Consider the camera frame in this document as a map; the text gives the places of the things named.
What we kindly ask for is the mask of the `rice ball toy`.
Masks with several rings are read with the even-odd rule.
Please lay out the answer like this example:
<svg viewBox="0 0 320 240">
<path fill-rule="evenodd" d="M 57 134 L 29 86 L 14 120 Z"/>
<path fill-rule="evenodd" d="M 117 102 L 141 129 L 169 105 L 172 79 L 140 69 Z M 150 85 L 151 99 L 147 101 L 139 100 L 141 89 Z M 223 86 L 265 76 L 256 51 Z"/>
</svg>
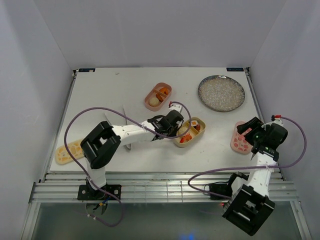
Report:
<svg viewBox="0 0 320 240">
<path fill-rule="evenodd" d="M 188 132 L 188 127 L 182 126 L 182 127 L 178 130 L 177 135 L 183 135 L 185 132 Z"/>
<path fill-rule="evenodd" d="M 160 104 L 160 101 L 157 97 L 152 97 L 149 99 L 148 103 L 151 107 L 157 107 Z"/>
</svg>

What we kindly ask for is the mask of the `pink perforated lid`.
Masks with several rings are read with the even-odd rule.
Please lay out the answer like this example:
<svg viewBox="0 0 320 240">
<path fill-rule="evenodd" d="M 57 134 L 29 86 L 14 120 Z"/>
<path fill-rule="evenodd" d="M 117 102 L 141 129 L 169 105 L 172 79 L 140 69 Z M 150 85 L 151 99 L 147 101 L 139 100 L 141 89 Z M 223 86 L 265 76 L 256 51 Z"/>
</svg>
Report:
<svg viewBox="0 0 320 240">
<path fill-rule="evenodd" d="M 234 130 L 232 133 L 232 137 L 231 137 L 231 141 L 230 141 L 230 147 L 233 151 L 239 153 L 239 154 L 243 154 L 243 155 L 247 155 L 251 152 L 252 149 L 252 145 L 250 145 L 246 140 L 244 135 L 249 133 L 251 131 L 251 129 L 249 128 L 248 130 L 246 130 L 244 133 L 239 134 L 238 133 L 238 129 L 237 126 L 239 125 L 243 125 L 245 123 L 245 121 L 238 121 L 235 126 L 234 126 Z"/>
</svg>

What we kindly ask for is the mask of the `sushi roll toy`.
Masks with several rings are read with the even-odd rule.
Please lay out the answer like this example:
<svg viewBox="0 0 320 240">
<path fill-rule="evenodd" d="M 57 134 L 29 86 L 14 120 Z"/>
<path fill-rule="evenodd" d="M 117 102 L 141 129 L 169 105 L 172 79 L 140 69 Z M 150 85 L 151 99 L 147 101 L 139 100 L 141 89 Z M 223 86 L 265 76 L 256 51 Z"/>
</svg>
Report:
<svg viewBox="0 0 320 240">
<path fill-rule="evenodd" d="M 191 121 L 191 126 L 192 127 L 194 127 L 194 126 L 196 126 L 196 125 L 198 125 L 199 123 L 198 123 L 198 121 L 197 120 L 192 120 Z"/>
</svg>

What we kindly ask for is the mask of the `yellow lunch box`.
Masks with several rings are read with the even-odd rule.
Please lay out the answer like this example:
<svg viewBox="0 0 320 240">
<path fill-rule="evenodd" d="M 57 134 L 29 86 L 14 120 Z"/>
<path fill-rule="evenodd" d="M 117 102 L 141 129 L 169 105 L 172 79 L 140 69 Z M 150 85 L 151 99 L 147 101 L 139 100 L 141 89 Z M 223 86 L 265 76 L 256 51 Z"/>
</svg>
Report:
<svg viewBox="0 0 320 240">
<path fill-rule="evenodd" d="M 196 130 L 196 126 L 191 126 L 191 121 L 192 120 L 196 120 L 198 122 L 198 125 L 201 126 L 200 131 Z M 177 137 L 177 138 L 172 140 L 173 143 L 179 148 L 186 148 L 186 147 L 194 144 L 196 142 L 196 140 L 199 139 L 204 134 L 204 132 L 206 130 L 206 124 L 200 118 L 192 117 L 191 121 L 187 120 L 186 122 L 183 123 L 182 127 L 188 127 L 189 128 L 189 130 L 187 131 L 186 134 L 192 135 L 192 139 L 190 141 L 188 141 L 188 142 L 180 143 L 181 137 L 186 135 L 186 134 L 184 134 L 183 136 Z"/>
</svg>

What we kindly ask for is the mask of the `pink lunch box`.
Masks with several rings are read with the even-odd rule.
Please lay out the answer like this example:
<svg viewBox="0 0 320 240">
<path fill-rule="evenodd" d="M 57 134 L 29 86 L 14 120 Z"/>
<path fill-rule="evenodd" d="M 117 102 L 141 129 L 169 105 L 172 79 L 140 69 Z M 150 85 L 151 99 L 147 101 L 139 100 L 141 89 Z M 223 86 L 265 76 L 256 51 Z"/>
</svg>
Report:
<svg viewBox="0 0 320 240">
<path fill-rule="evenodd" d="M 167 83 L 159 82 L 145 97 L 144 106 L 150 111 L 157 112 L 163 107 L 171 94 L 172 87 Z"/>
</svg>

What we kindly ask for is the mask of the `orange fried shrimp toy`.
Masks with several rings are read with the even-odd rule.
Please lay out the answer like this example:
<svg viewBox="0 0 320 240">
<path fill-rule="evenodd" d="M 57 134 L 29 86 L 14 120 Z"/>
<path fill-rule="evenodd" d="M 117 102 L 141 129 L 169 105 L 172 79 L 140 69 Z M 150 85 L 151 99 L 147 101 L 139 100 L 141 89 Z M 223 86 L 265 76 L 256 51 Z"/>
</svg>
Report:
<svg viewBox="0 0 320 240">
<path fill-rule="evenodd" d="M 161 88 L 159 91 L 165 94 L 166 96 L 169 94 L 169 90 L 166 87 Z"/>
</svg>

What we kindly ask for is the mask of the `metal tongs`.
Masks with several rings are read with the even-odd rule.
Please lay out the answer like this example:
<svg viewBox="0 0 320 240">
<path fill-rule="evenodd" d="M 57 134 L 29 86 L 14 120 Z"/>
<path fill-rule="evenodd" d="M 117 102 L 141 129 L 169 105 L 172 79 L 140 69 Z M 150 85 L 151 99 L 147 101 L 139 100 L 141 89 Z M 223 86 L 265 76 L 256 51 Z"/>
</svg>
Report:
<svg viewBox="0 0 320 240">
<path fill-rule="evenodd" d="M 126 116 L 126 111 L 125 111 L 125 105 L 124 104 L 122 105 L 122 111 L 123 111 L 123 115 Z M 105 113 L 104 115 L 105 115 L 106 121 L 110 124 L 110 121 L 108 119 L 107 113 Z M 125 124 L 128 125 L 129 121 L 127 120 L 127 118 L 124 118 L 124 120 L 125 120 Z M 126 144 L 126 145 L 124 145 L 124 147 L 125 147 L 125 149 L 127 151 L 131 151 L 132 150 L 132 145 L 131 144 Z"/>
</svg>

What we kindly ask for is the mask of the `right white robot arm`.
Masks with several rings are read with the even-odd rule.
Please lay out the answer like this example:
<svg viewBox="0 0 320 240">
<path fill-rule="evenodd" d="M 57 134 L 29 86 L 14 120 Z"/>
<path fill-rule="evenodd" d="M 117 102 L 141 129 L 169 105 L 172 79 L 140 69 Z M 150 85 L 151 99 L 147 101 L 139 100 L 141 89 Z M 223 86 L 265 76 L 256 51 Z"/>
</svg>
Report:
<svg viewBox="0 0 320 240">
<path fill-rule="evenodd" d="M 252 146 L 251 158 L 256 160 L 256 166 L 249 175 L 232 174 L 225 189 L 230 200 L 223 207 L 222 217 L 254 236 L 275 209 L 269 198 L 269 182 L 279 160 L 277 148 L 287 138 L 288 131 L 280 115 L 273 115 L 268 123 L 254 117 L 236 129 Z M 236 177 L 243 182 L 234 181 Z"/>
</svg>

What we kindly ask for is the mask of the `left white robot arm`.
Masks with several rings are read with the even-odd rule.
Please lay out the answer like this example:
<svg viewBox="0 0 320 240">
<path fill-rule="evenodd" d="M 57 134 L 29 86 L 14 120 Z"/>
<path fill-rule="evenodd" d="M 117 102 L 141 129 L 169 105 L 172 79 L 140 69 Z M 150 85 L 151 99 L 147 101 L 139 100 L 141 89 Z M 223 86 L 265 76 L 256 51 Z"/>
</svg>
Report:
<svg viewBox="0 0 320 240">
<path fill-rule="evenodd" d="M 86 158 L 88 193 L 100 200 L 106 195 L 105 168 L 119 147 L 136 142 L 152 142 L 174 137 L 183 122 L 182 108 L 170 107 L 167 115 L 158 115 L 141 122 L 141 126 L 110 125 L 100 122 L 80 143 Z"/>
</svg>

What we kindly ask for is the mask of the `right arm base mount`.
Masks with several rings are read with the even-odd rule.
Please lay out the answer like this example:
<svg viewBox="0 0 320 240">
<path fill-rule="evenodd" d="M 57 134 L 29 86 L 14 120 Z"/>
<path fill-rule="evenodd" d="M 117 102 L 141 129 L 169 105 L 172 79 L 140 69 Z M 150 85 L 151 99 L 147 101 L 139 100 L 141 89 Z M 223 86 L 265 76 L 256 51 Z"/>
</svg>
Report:
<svg viewBox="0 0 320 240">
<path fill-rule="evenodd" d="M 204 186 L 204 190 L 213 192 L 218 195 L 223 195 L 224 197 L 210 194 L 209 198 L 211 200 L 226 200 L 230 198 L 233 194 L 232 187 L 229 183 L 219 181 L 214 183 L 208 183 Z"/>
</svg>

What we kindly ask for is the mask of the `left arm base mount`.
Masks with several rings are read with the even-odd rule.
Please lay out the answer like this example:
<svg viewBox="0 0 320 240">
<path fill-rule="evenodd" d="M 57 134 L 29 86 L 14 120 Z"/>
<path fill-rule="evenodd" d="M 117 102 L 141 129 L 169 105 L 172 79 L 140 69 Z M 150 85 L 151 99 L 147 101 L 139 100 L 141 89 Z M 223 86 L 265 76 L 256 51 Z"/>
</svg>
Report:
<svg viewBox="0 0 320 240">
<path fill-rule="evenodd" d="M 121 199 L 122 186 L 120 184 L 107 184 L 102 189 L 118 199 Z M 91 185 L 83 184 L 78 188 L 77 193 L 78 201 L 104 201 L 104 200 L 116 200 L 113 196 L 106 194 L 100 190 L 94 190 Z"/>
</svg>

